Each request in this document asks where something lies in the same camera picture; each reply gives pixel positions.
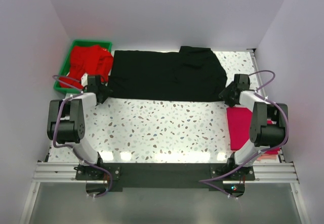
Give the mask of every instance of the terrazzo table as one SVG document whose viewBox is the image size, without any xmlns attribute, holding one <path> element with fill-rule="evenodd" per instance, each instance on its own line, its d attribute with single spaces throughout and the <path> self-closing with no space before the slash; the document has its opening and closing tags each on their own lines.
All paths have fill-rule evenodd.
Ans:
<svg viewBox="0 0 324 224">
<path fill-rule="evenodd" d="M 255 71 L 249 52 L 215 52 L 227 73 Z M 250 77 L 251 89 L 259 84 Z M 231 155 L 223 102 L 108 98 L 85 114 L 86 136 L 104 162 L 225 163 Z M 78 162 L 66 148 L 51 148 L 48 162 Z M 263 160 L 262 162 L 279 162 Z"/>
</svg>

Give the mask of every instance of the gray floor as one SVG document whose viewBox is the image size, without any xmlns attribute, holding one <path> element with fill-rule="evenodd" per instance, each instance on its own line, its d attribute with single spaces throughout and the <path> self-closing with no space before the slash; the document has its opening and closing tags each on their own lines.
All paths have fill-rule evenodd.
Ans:
<svg viewBox="0 0 324 224">
<path fill-rule="evenodd" d="M 87 198 L 85 184 L 41 184 L 30 223 L 275 223 L 300 219 L 289 184 L 249 184 L 238 201 L 206 189 L 124 189 Z"/>
</svg>

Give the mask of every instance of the black pants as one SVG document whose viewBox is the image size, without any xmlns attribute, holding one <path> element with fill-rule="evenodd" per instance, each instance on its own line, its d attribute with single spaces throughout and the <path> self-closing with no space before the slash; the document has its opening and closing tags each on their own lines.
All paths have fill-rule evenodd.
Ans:
<svg viewBox="0 0 324 224">
<path fill-rule="evenodd" d="M 112 97 L 166 101 L 219 101 L 227 76 L 207 48 L 179 52 L 115 51 L 109 76 Z"/>
</svg>

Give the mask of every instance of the black cloth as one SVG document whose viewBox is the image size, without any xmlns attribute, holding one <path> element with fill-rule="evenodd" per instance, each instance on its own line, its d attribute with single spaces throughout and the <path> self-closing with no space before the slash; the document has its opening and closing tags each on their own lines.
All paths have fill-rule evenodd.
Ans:
<svg viewBox="0 0 324 224">
<path fill-rule="evenodd" d="M 113 98 L 213 102 L 226 80 L 211 49 L 182 46 L 169 53 L 115 51 L 108 85 Z"/>
</svg>

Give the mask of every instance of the metal frame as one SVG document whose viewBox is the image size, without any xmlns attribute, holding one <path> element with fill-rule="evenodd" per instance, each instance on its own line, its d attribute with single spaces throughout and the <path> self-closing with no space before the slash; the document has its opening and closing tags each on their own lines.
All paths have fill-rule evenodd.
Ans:
<svg viewBox="0 0 324 224">
<path fill-rule="evenodd" d="M 256 71 L 258 66 L 253 50 L 248 50 L 251 54 L 252 62 Z M 256 75 L 260 85 L 262 80 L 259 74 Z M 261 94 L 265 96 L 264 89 L 261 89 Z M 75 166 L 78 163 L 50 163 L 50 162 L 39 162 L 37 164 L 32 184 L 27 196 L 25 207 L 20 219 L 20 224 L 27 224 L 30 221 L 33 208 L 38 195 L 39 187 L 41 183 L 85 183 L 86 181 L 75 180 Z M 255 163 L 254 174 L 255 181 L 246 181 L 251 184 L 264 184 L 264 183 L 290 183 L 297 210 L 301 219 L 302 224 L 310 224 L 310 219 L 307 214 L 304 200 L 301 196 L 299 187 L 299 181 L 296 174 L 296 170 L 293 163 Z M 97 183 L 101 181 L 87 181 L 87 183 Z M 238 181 L 223 181 L 224 184 L 237 184 Z"/>
</svg>

